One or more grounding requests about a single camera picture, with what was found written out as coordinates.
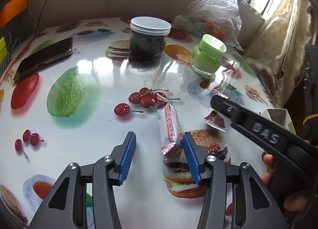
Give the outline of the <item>person's right hand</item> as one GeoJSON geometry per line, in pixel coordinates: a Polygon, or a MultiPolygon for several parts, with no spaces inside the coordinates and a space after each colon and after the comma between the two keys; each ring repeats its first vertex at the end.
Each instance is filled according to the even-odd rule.
{"type": "Polygon", "coordinates": [[[262,160],[268,171],[261,175],[270,193],[283,211],[307,213],[311,208],[311,195],[304,175],[286,168],[270,154],[263,154],[262,160]]]}

